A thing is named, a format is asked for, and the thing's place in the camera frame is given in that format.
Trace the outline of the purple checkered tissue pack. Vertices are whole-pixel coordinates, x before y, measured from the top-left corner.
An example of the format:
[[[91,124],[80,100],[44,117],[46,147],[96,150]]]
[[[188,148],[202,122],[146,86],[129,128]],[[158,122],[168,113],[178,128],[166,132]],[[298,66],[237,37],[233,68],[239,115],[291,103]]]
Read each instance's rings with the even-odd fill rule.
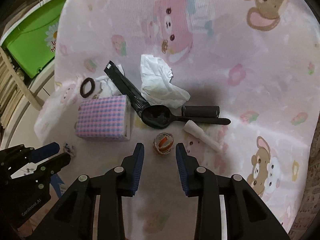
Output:
[[[82,139],[126,141],[131,136],[131,104],[127,96],[111,96],[81,103],[75,126]]]

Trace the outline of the black plastic spoon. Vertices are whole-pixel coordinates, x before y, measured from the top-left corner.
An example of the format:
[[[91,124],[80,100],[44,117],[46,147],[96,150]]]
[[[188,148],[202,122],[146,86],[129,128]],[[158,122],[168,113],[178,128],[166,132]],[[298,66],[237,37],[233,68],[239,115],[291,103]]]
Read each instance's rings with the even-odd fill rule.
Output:
[[[141,113],[141,120],[147,126],[155,129],[165,129],[172,122],[199,122],[212,125],[229,125],[231,120],[227,118],[199,118],[199,117],[185,117],[176,116],[172,114],[171,110],[167,106],[153,105],[145,107]]]

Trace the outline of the black cylinder tube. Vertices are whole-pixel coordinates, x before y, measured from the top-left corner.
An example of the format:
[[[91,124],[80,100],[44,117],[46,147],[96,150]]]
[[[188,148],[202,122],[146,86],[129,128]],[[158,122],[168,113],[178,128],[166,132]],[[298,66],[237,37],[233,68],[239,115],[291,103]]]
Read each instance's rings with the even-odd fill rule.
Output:
[[[181,114],[185,117],[195,118],[218,118],[220,115],[219,106],[182,106]]]

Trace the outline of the large white tissue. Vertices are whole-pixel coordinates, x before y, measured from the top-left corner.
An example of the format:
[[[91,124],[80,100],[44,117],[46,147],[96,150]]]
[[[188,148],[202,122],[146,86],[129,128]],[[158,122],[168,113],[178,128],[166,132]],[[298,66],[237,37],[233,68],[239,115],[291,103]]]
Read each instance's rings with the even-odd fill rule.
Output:
[[[177,109],[190,99],[190,94],[173,85],[173,72],[160,57],[143,54],[140,58],[141,94],[152,105]]]

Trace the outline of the small white tissue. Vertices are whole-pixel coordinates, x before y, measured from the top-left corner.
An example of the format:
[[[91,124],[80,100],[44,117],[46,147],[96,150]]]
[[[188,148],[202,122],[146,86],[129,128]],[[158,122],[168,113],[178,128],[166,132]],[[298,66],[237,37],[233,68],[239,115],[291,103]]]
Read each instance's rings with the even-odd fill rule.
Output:
[[[93,99],[108,98],[112,96],[122,95],[113,81],[107,76],[103,75],[94,79],[95,90]]]

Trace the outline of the blue white package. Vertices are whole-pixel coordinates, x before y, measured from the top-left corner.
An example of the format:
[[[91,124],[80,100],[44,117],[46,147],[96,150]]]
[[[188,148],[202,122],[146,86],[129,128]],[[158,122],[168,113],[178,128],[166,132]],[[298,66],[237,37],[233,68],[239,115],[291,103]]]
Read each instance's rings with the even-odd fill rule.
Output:
[[[51,176],[50,184],[52,185],[58,198],[61,198],[61,196],[68,189],[68,186],[62,181],[58,174],[54,174]]]

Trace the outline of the stacked papers on shelf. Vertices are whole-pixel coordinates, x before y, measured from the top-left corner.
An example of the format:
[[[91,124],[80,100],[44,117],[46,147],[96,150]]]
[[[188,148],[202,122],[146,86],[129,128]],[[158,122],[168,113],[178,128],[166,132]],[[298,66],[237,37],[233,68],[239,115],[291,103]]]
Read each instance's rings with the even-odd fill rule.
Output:
[[[23,93],[19,89],[7,64],[1,56],[1,127],[6,129],[9,121],[21,100]]]

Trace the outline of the green plastic storage box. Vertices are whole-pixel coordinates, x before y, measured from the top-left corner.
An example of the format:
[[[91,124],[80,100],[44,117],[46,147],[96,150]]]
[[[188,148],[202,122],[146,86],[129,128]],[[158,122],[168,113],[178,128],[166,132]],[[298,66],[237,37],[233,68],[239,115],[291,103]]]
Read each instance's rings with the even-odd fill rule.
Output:
[[[66,0],[48,0],[14,24],[1,38],[1,47],[32,79],[55,56],[59,18]]]

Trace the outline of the pink cartoon print bedsheet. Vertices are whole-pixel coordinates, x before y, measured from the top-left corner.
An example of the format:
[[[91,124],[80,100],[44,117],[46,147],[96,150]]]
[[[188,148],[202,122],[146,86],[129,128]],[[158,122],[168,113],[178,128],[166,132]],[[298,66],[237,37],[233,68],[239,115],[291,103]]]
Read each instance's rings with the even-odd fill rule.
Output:
[[[173,146],[217,175],[242,175],[289,231],[302,200],[319,116],[319,24],[304,0],[67,0],[57,29],[55,92],[35,124],[45,144],[73,145],[61,170],[71,184],[119,165],[136,143],[145,147],[136,195],[123,199],[128,239],[193,239],[197,199],[184,194],[175,149],[161,157],[158,131],[131,117],[131,138],[116,142],[76,136],[84,101],[81,82],[121,65],[140,90],[140,58],[151,54],[171,68],[185,104],[220,107],[228,126],[202,125],[222,146],[208,145],[173,122]]]

